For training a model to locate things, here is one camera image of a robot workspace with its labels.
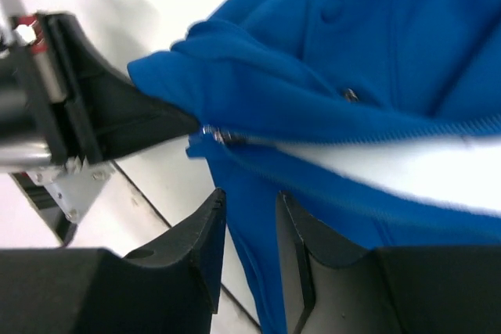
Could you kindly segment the silver zipper slider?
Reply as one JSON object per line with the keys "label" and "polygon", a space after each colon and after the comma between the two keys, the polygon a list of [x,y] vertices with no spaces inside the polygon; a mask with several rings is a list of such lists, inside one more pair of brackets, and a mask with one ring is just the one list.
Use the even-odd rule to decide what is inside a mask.
{"label": "silver zipper slider", "polygon": [[204,125],[201,131],[204,135],[210,135],[216,142],[221,144],[236,144],[242,142],[240,136],[213,125]]}

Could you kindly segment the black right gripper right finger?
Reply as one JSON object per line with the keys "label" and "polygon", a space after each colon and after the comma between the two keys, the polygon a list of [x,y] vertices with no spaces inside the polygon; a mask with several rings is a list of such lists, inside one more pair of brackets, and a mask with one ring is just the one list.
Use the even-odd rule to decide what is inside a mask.
{"label": "black right gripper right finger", "polygon": [[276,234],[290,333],[497,333],[500,249],[368,250],[276,199]]}

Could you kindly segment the blue zip-up fleece jacket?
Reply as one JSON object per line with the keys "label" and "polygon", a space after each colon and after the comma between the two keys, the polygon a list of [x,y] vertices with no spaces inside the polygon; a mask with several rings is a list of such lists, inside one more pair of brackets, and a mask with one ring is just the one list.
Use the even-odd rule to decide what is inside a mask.
{"label": "blue zip-up fleece jacket", "polygon": [[500,0],[228,0],[130,62],[201,129],[265,333],[285,333],[276,197],[355,244],[500,243]]}

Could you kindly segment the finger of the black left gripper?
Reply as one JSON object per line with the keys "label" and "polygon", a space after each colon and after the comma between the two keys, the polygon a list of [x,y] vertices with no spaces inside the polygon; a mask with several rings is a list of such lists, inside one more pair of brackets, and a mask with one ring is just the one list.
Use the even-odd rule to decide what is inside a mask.
{"label": "finger of the black left gripper", "polygon": [[56,117],[70,156],[98,164],[190,135],[199,121],[141,93],[113,67],[69,13],[38,16],[63,99]]}

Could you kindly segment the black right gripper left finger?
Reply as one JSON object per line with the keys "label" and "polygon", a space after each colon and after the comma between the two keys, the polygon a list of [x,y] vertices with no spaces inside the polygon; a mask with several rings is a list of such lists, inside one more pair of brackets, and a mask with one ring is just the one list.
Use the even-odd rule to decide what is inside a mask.
{"label": "black right gripper left finger", "polygon": [[225,193],[125,257],[103,248],[1,252],[4,333],[208,333],[218,312]]}

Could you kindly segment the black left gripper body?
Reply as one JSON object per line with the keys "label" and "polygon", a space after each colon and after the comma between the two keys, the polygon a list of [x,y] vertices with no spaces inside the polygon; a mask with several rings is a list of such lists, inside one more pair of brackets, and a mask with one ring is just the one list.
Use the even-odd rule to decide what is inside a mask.
{"label": "black left gripper body", "polygon": [[79,171],[84,162],[67,105],[74,90],[64,73],[58,21],[72,13],[1,18],[1,170]]}

